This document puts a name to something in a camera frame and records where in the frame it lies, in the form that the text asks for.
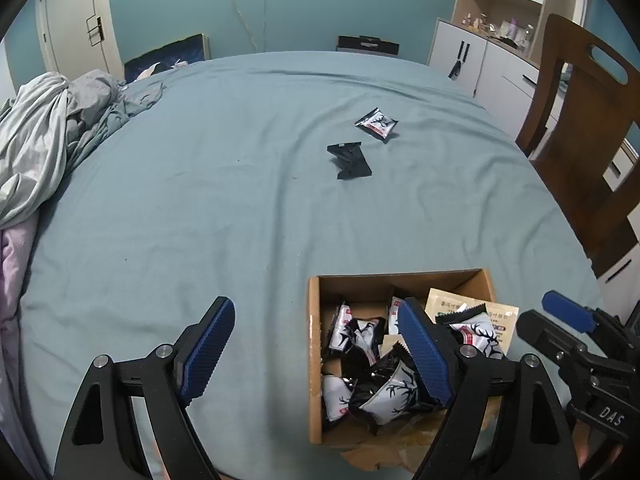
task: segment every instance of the shelf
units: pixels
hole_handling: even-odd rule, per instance
[[[531,24],[538,26],[542,5],[532,0],[457,0],[453,14],[453,22],[462,23],[468,14],[472,19],[486,14],[489,23],[500,29],[503,21],[510,22],[515,18],[520,28]]]

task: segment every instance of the crumpled bedding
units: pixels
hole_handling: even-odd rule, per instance
[[[18,300],[31,245],[38,228],[38,213],[0,232],[0,431],[25,468],[44,478],[22,427],[18,376]]]
[[[242,480],[411,476],[359,471],[338,450],[309,444],[310,276],[487,267],[497,301],[521,312],[542,311],[550,289],[602,307],[584,251],[530,163],[428,67],[255,54],[164,72],[126,92],[159,81],[162,99],[40,211],[20,308],[26,399],[49,470],[92,359],[146,356],[218,295],[234,301],[236,327],[188,413],[212,462]],[[399,121],[386,144],[354,126],[376,107]],[[362,142],[372,176],[336,179],[326,147],[340,142]],[[514,336],[508,356],[528,351]],[[567,402],[557,366],[542,361]]]
[[[0,107],[0,431],[38,479],[43,472],[21,422],[17,315],[38,208],[98,144],[161,95],[160,84],[124,97],[117,79],[100,70],[71,83],[46,73]]]
[[[160,85],[120,98],[117,79],[101,70],[71,83],[48,72],[21,86],[0,121],[0,229],[27,219],[65,174],[161,95]]]

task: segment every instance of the blue-gray bed sheet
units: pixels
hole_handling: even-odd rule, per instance
[[[310,276],[487,267],[498,300],[521,312],[553,288],[601,306],[580,244],[527,159],[429,68],[284,52],[201,62],[130,90],[158,80],[158,104],[42,210],[22,354],[31,429],[51,470],[92,359],[145,356],[217,295],[236,304],[236,328],[188,412],[212,462],[243,480],[410,478],[361,472],[308,443]],[[399,120],[386,144],[353,124],[375,107]],[[352,141],[373,175],[337,180],[326,147]],[[509,355],[529,349],[516,336]],[[140,430],[153,456],[148,418]]]

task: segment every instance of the wooden chair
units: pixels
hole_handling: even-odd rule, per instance
[[[593,59],[594,45],[625,69],[626,84]],[[545,134],[565,62],[573,65],[573,72],[558,125],[531,163],[585,253],[593,258],[640,202],[639,164],[634,165],[615,192],[602,177],[632,122],[640,124],[640,73],[587,30],[551,14],[546,22],[536,91],[516,140],[527,156]]]

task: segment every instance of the drawer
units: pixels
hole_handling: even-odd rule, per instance
[[[504,76],[520,90],[533,99],[533,94],[536,91],[536,84],[538,82],[538,69],[533,65],[530,65],[523,59],[520,59],[515,54],[511,54],[509,63],[504,68]],[[554,105],[551,108],[549,114],[556,121],[560,117],[560,110],[564,104],[564,92],[558,91]]]
[[[511,54],[502,75],[529,97],[533,98],[533,94],[536,91],[536,83],[538,82],[538,69],[536,67],[520,59],[515,54]]]

